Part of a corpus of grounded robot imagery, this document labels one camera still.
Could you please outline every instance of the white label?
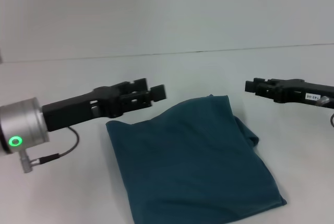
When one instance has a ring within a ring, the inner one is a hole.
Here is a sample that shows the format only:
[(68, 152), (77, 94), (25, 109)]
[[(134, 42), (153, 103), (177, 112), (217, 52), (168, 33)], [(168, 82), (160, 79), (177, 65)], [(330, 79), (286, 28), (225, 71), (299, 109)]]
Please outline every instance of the white label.
[(320, 98), (321, 98), (321, 95), (314, 95), (313, 93), (306, 93), (305, 95), (305, 100), (317, 101), (317, 100), (320, 100)]

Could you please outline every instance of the dark green fabric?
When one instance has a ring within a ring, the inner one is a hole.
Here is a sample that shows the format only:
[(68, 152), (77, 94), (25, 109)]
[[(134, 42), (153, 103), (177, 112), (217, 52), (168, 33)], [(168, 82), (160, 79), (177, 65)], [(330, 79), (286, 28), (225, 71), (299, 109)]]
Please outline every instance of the dark green fabric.
[(227, 96), (107, 128), (135, 224), (223, 224), (286, 204)]

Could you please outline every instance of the green led light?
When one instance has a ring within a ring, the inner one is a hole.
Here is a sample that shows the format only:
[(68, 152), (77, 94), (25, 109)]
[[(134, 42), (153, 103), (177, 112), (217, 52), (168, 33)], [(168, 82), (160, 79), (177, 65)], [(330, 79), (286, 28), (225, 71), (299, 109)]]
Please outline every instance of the green led light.
[(8, 143), (12, 146), (12, 147), (17, 147), (19, 145), (21, 145), (23, 142), (23, 139), (20, 136), (13, 136), (12, 138), (9, 139)]

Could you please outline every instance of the silver cylindrical motor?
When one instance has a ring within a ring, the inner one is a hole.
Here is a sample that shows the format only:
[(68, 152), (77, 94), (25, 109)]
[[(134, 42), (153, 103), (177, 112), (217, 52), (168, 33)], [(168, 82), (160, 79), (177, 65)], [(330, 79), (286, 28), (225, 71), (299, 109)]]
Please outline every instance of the silver cylindrical motor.
[(36, 98), (0, 107), (0, 156), (49, 141)]

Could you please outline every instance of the folded cloth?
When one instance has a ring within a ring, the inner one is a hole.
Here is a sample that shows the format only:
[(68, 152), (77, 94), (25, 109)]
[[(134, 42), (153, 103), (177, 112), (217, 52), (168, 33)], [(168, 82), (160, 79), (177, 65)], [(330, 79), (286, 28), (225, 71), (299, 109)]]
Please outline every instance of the folded cloth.
[(135, 224), (223, 224), (286, 204), (227, 96), (106, 126)]

